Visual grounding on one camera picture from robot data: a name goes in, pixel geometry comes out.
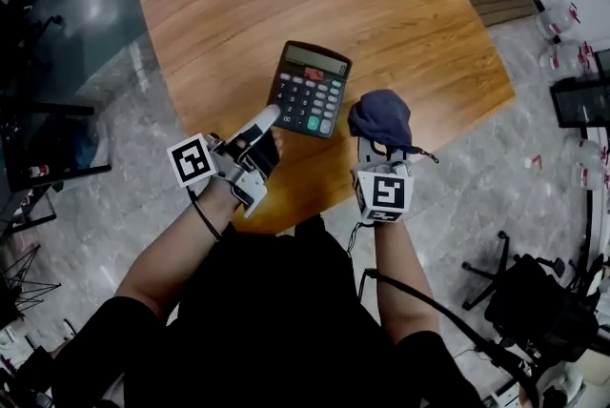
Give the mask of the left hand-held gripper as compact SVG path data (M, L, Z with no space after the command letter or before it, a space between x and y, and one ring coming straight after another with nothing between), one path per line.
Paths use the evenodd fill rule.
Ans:
M207 178L219 178L250 217L267 194L266 181L280 156L269 129L281 115L276 104L267 106L228 140L197 134L167 149L179 185L187 188Z

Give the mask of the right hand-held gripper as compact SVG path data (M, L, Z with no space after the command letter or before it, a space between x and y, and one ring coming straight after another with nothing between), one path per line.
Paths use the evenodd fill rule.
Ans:
M365 224L398 221L411 207L414 178L410 174L412 149L388 149L388 162L353 169L353 188ZM357 138L359 162L381 162L382 151L367 137Z

